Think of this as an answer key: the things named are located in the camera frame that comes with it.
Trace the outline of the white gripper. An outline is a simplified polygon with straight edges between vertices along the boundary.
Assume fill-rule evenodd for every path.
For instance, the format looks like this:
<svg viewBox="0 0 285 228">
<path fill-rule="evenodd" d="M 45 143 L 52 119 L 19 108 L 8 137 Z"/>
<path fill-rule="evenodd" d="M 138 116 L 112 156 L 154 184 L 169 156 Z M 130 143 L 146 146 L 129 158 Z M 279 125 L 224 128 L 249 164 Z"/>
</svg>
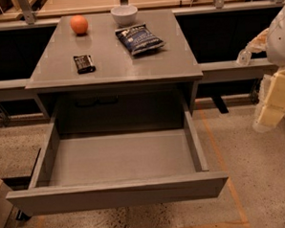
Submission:
<svg viewBox="0 0 285 228">
<path fill-rule="evenodd" d="M 262 133 L 276 128 L 284 117 L 285 67 L 279 68 L 272 76 L 264 75 L 259 99 L 263 106 L 256 108 L 252 127 L 256 132 Z"/>
</svg>

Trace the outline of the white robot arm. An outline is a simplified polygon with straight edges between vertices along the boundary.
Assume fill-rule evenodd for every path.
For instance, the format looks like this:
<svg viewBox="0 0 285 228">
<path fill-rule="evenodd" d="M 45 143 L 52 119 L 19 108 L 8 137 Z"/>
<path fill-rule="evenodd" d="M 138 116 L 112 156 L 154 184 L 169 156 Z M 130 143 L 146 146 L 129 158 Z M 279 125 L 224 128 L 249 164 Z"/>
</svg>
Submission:
<svg viewBox="0 0 285 228">
<path fill-rule="evenodd" d="M 253 128 L 262 133 L 276 128 L 285 114 L 285 5 L 268 29 L 247 44 L 246 50 L 265 51 L 267 60 L 278 67 L 275 74 L 265 75 L 261 81 Z"/>
</svg>

